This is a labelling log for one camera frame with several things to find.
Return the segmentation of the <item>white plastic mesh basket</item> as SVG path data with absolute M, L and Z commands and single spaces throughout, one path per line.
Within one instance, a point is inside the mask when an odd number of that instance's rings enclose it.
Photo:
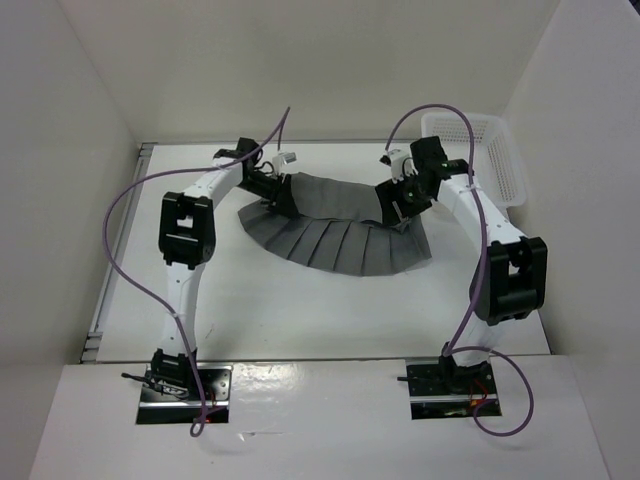
M 474 135 L 474 171 L 486 195 L 501 209 L 519 207 L 527 199 L 522 160 L 506 123 L 497 116 L 467 113 Z M 450 159 L 468 159 L 469 133 L 464 121 L 449 111 L 425 113 L 423 137 L 438 136 Z

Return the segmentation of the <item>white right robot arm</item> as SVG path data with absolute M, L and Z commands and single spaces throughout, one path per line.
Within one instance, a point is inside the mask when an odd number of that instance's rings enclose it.
M 470 304 L 439 358 L 438 381 L 450 393 L 468 386 L 488 362 L 507 327 L 545 299 L 548 247 L 515 227 L 484 192 L 475 159 L 451 160 L 438 137 L 408 150 L 387 149 L 380 159 L 389 180 L 376 186 L 386 226 L 415 218 L 434 204 L 463 228 L 478 254 Z

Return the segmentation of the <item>grey skirt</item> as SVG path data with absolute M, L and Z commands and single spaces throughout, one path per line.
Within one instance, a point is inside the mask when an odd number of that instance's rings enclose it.
M 304 267 L 353 277 L 392 276 L 431 258 L 420 215 L 383 225 L 374 186 L 289 175 L 298 218 L 272 213 L 263 199 L 238 211 L 244 231 L 264 250 Z

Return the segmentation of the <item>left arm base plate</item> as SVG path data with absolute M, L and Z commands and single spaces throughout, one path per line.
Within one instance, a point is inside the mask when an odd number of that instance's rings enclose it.
M 206 404 L 207 424 L 226 424 L 230 414 L 232 368 L 204 365 L 198 370 Z M 147 369 L 143 375 L 122 373 L 121 377 L 141 385 L 136 423 L 138 425 L 190 424 L 201 414 L 197 386 L 176 386 L 156 380 Z

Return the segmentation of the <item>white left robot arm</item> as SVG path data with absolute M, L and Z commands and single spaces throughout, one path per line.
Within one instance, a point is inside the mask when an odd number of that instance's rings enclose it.
M 150 381 L 163 384 L 180 400 L 193 396 L 199 386 L 195 317 L 200 281 L 216 247 L 214 213 L 234 188 L 259 196 L 268 206 L 284 202 L 294 213 L 291 181 L 282 173 L 296 160 L 293 152 L 278 151 L 261 160 L 262 149 L 242 137 L 236 147 L 220 149 L 209 171 L 179 192 L 166 193 L 161 202 L 159 250 L 167 267 L 167 316 L 160 346 L 151 360 Z

